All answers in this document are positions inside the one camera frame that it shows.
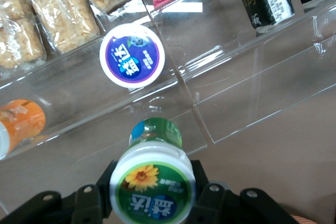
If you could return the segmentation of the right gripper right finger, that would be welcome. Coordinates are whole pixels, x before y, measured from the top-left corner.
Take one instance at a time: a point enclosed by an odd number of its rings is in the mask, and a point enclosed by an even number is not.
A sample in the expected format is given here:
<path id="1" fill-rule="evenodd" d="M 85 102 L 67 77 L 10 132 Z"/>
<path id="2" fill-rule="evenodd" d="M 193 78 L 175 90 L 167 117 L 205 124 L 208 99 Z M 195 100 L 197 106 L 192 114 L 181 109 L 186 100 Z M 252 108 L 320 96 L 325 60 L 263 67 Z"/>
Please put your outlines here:
<path id="1" fill-rule="evenodd" d="M 234 194 L 225 183 L 210 182 L 201 161 L 191 161 L 196 178 L 196 202 L 188 223 L 297 223 L 259 188 Z"/>

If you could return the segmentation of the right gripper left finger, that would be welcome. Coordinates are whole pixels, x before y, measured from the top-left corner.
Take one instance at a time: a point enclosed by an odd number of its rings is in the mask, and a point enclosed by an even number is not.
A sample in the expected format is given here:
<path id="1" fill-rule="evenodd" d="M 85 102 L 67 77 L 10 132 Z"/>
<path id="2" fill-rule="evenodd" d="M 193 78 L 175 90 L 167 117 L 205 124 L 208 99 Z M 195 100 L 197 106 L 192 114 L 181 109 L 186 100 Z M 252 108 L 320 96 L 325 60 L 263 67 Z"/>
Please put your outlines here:
<path id="1" fill-rule="evenodd" d="M 116 165 L 117 161 L 111 161 L 95 184 L 66 197 L 51 190 L 36 194 L 1 223 L 103 223 L 112 211 L 109 182 Z"/>

